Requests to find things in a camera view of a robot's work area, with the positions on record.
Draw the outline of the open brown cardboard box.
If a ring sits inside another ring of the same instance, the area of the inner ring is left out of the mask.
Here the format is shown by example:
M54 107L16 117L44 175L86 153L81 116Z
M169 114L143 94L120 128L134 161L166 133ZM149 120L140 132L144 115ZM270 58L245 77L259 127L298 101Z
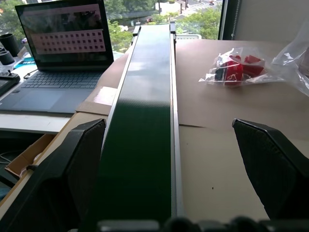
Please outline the open brown cardboard box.
M48 147L54 138L54 134L44 134L37 141L28 146L25 151L9 162L4 169L14 178L21 178L26 168L34 163L37 157Z

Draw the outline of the clear bag with red parts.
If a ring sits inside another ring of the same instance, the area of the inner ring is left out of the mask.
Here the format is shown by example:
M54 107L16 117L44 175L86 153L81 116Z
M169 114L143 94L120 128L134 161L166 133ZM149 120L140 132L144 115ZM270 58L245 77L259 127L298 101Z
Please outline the clear bag with red parts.
M253 84L284 82L271 65L269 57L256 47L233 47L219 54L199 82L209 85L238 87Z

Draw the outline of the black round container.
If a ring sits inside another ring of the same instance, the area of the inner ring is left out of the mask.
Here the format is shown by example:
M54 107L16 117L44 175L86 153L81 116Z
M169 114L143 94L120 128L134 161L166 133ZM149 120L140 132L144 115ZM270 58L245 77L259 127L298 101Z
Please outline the black round container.
M2 65L9 65L15 62L13 56L4 47L0 47L0 62Z

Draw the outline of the brown cardboard sheet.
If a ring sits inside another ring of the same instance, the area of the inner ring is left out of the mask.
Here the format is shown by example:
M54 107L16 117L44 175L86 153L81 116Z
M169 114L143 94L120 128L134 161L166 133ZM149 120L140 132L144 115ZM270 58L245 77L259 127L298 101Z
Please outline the brown cardboard sheet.
M309 139L309 97L285 81L256 83L206 81L214 59L241 49L241 58L277 52L281 45L263 42L187 40L170 53L169 39L137 39L129 51L101 76L77 112L107 116L113 104L128 146L169 150L171 147L170 60L176 61L179 123L228 130L233 119L254 121L281 130L294 139Z

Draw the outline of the green conveyor belt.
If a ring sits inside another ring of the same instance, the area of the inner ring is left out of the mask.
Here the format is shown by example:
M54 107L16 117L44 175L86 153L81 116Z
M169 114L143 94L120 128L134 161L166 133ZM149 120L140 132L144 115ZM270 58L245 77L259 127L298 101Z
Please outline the green conveyor belt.
M184 215L175 42L174 22L136 27L79 232L160 226Z

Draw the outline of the large clear plastic bag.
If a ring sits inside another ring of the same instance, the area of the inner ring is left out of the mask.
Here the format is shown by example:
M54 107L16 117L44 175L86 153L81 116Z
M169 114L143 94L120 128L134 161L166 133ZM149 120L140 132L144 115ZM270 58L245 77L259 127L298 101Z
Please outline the large clear plastic bag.
M280 76L309 97L309 17L298 34L273 59Z

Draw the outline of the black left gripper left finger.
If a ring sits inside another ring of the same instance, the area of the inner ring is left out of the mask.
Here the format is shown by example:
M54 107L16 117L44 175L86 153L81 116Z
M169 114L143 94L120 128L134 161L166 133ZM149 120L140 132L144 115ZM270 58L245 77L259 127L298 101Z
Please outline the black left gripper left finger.
M72 129L33 173L0 219L0 232L68 232L88 211L101 157L104 119Z

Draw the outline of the black handheld controller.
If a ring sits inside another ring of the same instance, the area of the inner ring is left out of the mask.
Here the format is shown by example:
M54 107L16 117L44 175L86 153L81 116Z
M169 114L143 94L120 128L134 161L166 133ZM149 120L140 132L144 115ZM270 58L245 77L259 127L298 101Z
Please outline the black handheld controller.
M0 72L0 96L20 82L20 76L10 70Z

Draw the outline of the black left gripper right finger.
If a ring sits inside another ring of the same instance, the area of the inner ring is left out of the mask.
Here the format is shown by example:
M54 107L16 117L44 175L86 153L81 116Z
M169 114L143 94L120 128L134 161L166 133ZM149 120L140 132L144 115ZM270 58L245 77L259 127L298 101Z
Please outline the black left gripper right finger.
M234 119L247 176L270 219L309 219L309 159L279 130Z

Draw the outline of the black cylindrical cup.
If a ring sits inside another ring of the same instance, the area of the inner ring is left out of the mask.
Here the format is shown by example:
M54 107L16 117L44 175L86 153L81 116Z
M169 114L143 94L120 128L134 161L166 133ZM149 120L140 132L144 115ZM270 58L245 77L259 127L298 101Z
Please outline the black cylindrical cup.
M13 57L17 57L20 51L20 47L17 43L16 38L11 34L4 34L0 36L0 43L3 47L8 50Z

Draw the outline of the dark grey open laptop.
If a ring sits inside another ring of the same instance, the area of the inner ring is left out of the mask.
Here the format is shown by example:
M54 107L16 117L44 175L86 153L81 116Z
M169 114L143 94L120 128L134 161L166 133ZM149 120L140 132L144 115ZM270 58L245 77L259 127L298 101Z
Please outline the dark grey open laptop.
M15 7L37 71L0 100L0 112L73 114L113 63L103 0Z

